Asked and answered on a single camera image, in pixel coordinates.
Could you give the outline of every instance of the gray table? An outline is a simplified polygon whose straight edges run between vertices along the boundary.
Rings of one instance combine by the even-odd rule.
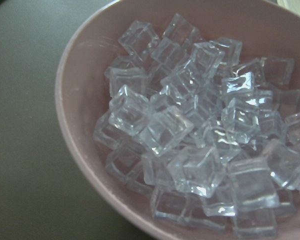
[[[109,0],[0,4],[0,240],[151,240],[116,213],[74,163],[59,129],[59,59]]]

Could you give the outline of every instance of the plastic bowl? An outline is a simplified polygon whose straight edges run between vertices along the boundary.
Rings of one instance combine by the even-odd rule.
[[[96,120],[108,109],[104,71],[124,51],[118,38],[134,20],[153,23],[161,34],[175,13],[197,26],[207,40],[229,37],[243,42],[242,56],[294,58],[291,88],[300,89],[300,18],[262,0],[121,0],[86,20],[67,44],[56,75],[55,100],[60,127],[73,158],[94,188],[120,214],[160,240],[232,240],[205,228],[154,220],[149,200],[108,175],[109,150],[93,141]],[[278,239],[300,240],[298,213],[278,221]]]

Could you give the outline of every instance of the bowl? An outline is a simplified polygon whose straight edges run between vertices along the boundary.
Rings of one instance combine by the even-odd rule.
[[[96,120],[107,111],[109,86],[104,71],[125,52],[118,38],[134,20],[150,22],[158,34],[175,13],[198,27],[207,40],[228,37],[243,42],[241,56],[295,59],[290,88],[300,89],[300,18],[263,0],[120,0],[97,11],[67,44],[56,75],[55,100],[60,127],[83,174],[120,214],[160,240],[232,240],[205,228],[190,228],[154,220],[149,200],[128,190],[106,173],[109,149],[92,138]],[[300,240],[298,213],[278,221],[278,239]]]

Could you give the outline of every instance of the pink bowl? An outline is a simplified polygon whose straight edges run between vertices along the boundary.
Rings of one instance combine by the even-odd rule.
[[[197,26],[207,39],[243,42],[242,56],[295,58],[291,88],[300,89],[300,18],[262,0],[121,0],[92,15],[67,44],[56,75],[55,100],[65,141],[95,189],[133,224],[161,240],[232,240],[204,228],[153,220],[149,200],[126,189],[105,172],[109,150],[93,141],[96,120],[108,109],[109,87],[103,73],[124,51],[119,36],[134,20],[153,23],[161,34],[175,13]],[[278,221],[280,240],[300,240],[298,213]]]

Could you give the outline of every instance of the tabletop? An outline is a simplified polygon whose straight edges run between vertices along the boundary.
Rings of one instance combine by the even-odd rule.
[[[79,25],[109,2],[0,4],[0,240],[153,240],[88,183],[55,110],[62,52]]]

